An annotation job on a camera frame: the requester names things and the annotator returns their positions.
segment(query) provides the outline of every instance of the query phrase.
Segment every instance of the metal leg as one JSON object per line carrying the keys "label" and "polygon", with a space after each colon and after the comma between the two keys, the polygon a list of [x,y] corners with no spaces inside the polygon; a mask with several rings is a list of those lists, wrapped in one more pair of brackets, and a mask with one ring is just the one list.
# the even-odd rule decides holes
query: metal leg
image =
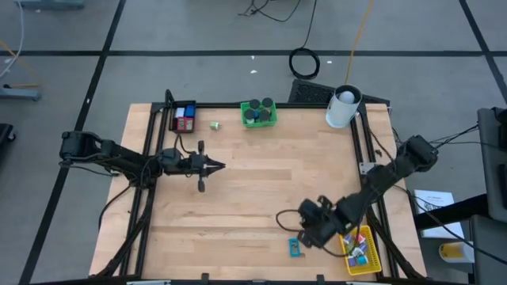
{"label": "metal leg", "polygon": [[23,8],[42,10],[78,10],[85,7],[85,0],[20,0]]}
{"label": "metal leg", "polygon": [[0,99],[18,99],[38,101],[39,90],[0,88]]}
{"label": "metal leg", "polygon": [[[486,194],[463,200],[453,205],[428,211],[439,219],[444,225],[451,222],[460,222],[469,219],[472,215],[489,216],[488,201]],[[425,230],[439,226],[427,214],[422,213],[414,217],[415,226],[418,230]]]}

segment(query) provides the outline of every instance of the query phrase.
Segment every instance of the concrete floor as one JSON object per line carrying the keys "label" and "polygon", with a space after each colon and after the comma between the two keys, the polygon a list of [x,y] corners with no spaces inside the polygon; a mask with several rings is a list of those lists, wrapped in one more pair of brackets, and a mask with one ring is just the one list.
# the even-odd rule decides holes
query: concrete floor
{"label": "concrete floor", "polygon": [[[507,50],[507,3],[467,1],[492,51]],[[302,0],[286,23],[261,15],[239,17],[250,0],[127,0],[111,49],[115,51],[291,50],[307,32],[313,2]],[[277,0],[266,12],[287,14],[295,0]],[[87,0],[80,11],[25,11],[25,50],[100,51],[117,0]],[[308,48],[348,50],[368,0],[321,0]],[[0,2],[0,40],[16,49],[19,13]],[[359,44],[370,51],[480,51],[457,0],[375,2]],[[6,57],[0,57],[3,69]],[[62,131],[74,128],[97,65],[97,56],[25,56],[42,79],[39,102],[0,101],[0,122],[18,133],[0,168],[0,283],[18,282],[55,183]],[[314,80],[339,86],[346,56],[322,56]],[[495,58],[507,73],[507,58]],[[308,58],[298,70],[310,70]],[[160,101],[166,88],[177,99],[241,101],[271,96],[287,101],[293,76],[287,56],[110,56],[98,83],[85,130],[120,140],[131,103]],[[21,83],[28,75],[16,65],[0,83]],[[505,106],[484,56],[355,58],[350,83],[366,94],[391,100],[392,123],[403,139],[436,139],[476,122],[476,110]],[[464,140],[478,140],[477,134]],[[450,191],[455,200],[484,193],[482,158],[476,145],[443,147],[439,163],[408,179],[410,188]],[[37,264],[33,282],[87,276],[97,239],[97,218],[109,179],[71,170]],[[465,282],[446,268],[435,241],[421,241],[429,276]]]}

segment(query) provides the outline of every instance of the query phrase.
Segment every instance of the wooden table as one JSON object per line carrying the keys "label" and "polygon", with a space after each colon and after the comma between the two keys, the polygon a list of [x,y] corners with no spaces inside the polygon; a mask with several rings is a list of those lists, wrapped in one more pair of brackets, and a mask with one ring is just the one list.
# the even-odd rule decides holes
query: wooden table
{"label": "wooden table", "polygon": [[[122,146],[142,152],[150,104],[133,104],[128,113]],[[380,142],[395,154],[391,123],[383,104],[367,105],[368,121]],[[372,280],[375,275],[352,277],[345,262],[316,248],[304,258],[291,258],[285,232],[275,222],[283,209],[297,209],[305,199],[326,195],[332,201],[360,190],[353,140],[349,128],[336,130],[324,119],[325,109],[278,110],[274,127],[246,129],[236,108],[198,108],[196,131],[182,136],[187,150],[203,139],[210,158],[227,167],[205,180],[206,192],[197,191],[197,178],[162,176],[158,179],[151,228],[143,267],[144,279]],[[219,121],[219,131],[209,123]],[[155,131],[153,142],[156,142]],[[163,148],[173,147],[175,134],[167,132]],[[366,159],[366,148],[362,146]],[[388,163],[386,155],[377,161]],[[109,199],[127,185],[112,180]],[[90,273],[100,271],[125,239],[133,192],[122,196],[105,213]],[[392,188],[384,196],[395,244],[416,270],[425,266],[405,193]],[[286,227],[300,228],[297,214],[281,217]],[[129,272],[134,272],[137,247]],[[327,245],[340,253],[337,237]],[[388,263],[379,240],[384,274]]]}

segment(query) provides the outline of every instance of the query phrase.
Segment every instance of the black metal frame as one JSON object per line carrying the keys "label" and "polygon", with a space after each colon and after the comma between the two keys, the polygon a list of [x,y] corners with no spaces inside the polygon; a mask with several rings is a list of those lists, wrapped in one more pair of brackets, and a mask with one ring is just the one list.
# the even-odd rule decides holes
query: black metal frame
{"label": "black metal frame", "polygon": [[[196,106],[198,108],[238,108],[239,107],[238,103],[197,103]],[[276,104],[276,107],[277,108],[327,108],[327,104],[323,104],[323,103],[316,103],[316,104],[312,104],[312,103],[278,103],[278,104]],[[147,134],[146,134],[146,138],[144,141],[143,154],[149,154],[152,139],[153,139],[153,134],[154,134],[155,121],[157,119],[157,114],[161,111],[162,111],[162,119],[160,121],[160,126],[158,129],[158,139],[157,139],[157,144],[156,144],[156,151],[159,151],[162,149],[162,145],[164,143],[164,138],[165,138],[165,133],[166,133],[166,126],[167,126],[167,119],[168,119],[167,116],[168,116],[169,110],[170,110],[170,103],[169,102],[152,103],[151,110],[150,110],[150,117],[149,117],[148,125],[147,125]],[[368,160],[370,162],[375,162],[375,153],[373,150],[372,138],[371,138],[369,131],[368,131],[369,130],[368,117],[366,116],[366,108],[365,108],[364,104],[360,105],[360,107],[358,108],[358,111],[361,116],[361,124],[362,124],[362,128],[364,130],[364,137],[365,137],[365,142],[366,142],[366,147],[367,147]],[[363,159],[361,145],[360,145],[360,137],[359,137],[359,131],[358,131],[358,127],[357,127],[356,118],[353,118],[351,121],[351,132],[352,132],[353,145],[354,145],[356,161],[357,161],[357,171],[360,175],[360,181],[362,184],[362,179],[361,179],[362,175],[360,174],[359,164],[361,162],[363,162],[364,159]],[[154,183],[152,184],[152,186],[148,189],[148,195],[150,197],[154,197],[155,191],[156,191],[156,179],[154,180]],[[134,200],[132,203],[131,216],[130,216],[130,220],[129,220],[129,224],[128,224],[127,234],[130,234],[135,226],[137,216],[139,214],[141,195],[142,195],[142,189],[137,188],[135,190]],[[151,204],[148,209],[148,211],[150,213],[153,210],[152,206],[153,206],[153,204]],[[378,208],[379,208],[379,219],[380,219],[381,223],[383,224],[384,228],[386,229],[387,233],[390,235],[386,207],[385,207],[385,203],[383,202],[382,198],[378,202]],[[150,228],[150,222],[148,221],[145,228],[141,231],[141,238],[139,241],[139,250],[138,250],[138,255],[136,257],[135,272],[134,272],[134,276],[139,276],[139,278],[143,274],[143,264],[144,264],[144,257],[145,257],[145,253],[146,253],[147,237],[148,237],[149,228]],[[387,258],[389,260],[389,269],[390,269],[390,274],[391,274],[390,277],[398,278],[399,277],[398,266],[396,265],[396,261],[390,252],[387,252]],[[129,260],[130,260],[130,250],[129,250],[128,254],[126,255],[126,257],[124,258],[124,260],[122,261],[122,264],[120,267],[120,276],[127,275]],[[382,272],[377,274],[377,279],[381,278],[381,277],[383,277]],[[174,281],[181,281],[184,283],[191,282],[191,280],[172,280],[172,283]],[[246,281],[240,281],[240,280],[236,281],[235,280],[234,284],[239,284],[239,283],[243,283],[243,282],[246,282]],[[313,283],[311,281],[301,281],[301,282],[297,282],[297,283],[305,284],[308,282]]]}

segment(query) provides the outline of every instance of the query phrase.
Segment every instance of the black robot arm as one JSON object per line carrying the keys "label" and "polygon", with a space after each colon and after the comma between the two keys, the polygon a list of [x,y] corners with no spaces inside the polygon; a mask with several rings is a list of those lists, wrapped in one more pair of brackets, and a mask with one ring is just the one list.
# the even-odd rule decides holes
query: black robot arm
{"label": "black robot arm", "polygon": [[398,148],[391,163],[375,165],[361,177],[363,186],[358,193],[341,198],[336,205],[325,196],[318,198],[321,206],[305,199],[298,209],[303,226],[298,239],[308,248],[321,248],[335,234],[347,234],[359,225],[369,205],[402,178],[428,171],[437,155],[438,150],[420,135],[413,136]]}
{"label": "black robot arm", "polygon": [[122,173],[132,185],[145,188],[152,179],[166,175],[199,176],[198,188],[204,192],[203,178],[225,168],[225,164],[214,161],[204,154],[204,141],[199,141],[198,152],[189,152],[184,158],[176,148],[161,150],[156,155],[142,155],[124,148],[110,139],[101,139],[92,132],[66,131],[62,134],[60,165],[94,163],[110,173]]}

